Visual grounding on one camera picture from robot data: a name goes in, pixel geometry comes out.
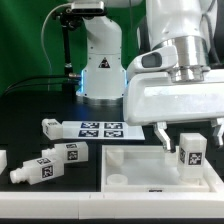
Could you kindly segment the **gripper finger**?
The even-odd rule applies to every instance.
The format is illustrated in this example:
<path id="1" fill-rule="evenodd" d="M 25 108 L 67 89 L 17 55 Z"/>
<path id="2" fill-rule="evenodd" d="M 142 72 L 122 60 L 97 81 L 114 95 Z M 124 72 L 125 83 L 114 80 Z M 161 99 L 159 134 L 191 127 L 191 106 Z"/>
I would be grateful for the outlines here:
<path id="1" fill-rule="evenodd" d="M 162 142 L 163 149 L 169 153 L 175 153 L 176 149 L 173 141 L 170 139 L 166 133 L 167 123 L 166 122 L 156 122 L 154 125 L 154 133 L 158 139 Z"/>
<path id="2" fill-rule="evenodd" d="M 216 118 L 211 121 L 211 126 L 213 128 L 213 137 L 215 144 L 218 147 L 224 145 L 223 135 L 224 135 L 224 118 Z"/>

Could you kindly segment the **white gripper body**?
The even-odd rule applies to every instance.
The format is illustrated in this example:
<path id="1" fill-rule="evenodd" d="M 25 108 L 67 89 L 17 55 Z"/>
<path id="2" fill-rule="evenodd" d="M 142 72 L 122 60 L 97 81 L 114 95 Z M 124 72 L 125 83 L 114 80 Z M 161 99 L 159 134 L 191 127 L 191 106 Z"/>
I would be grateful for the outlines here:
<path id="1" fill-rule="evenodd" d="M 133 126 L 223 118 L 224 70 L 184 83 L 173 83 L 166 72 L 138 74 L 125 91 L 123 116 Z"/>

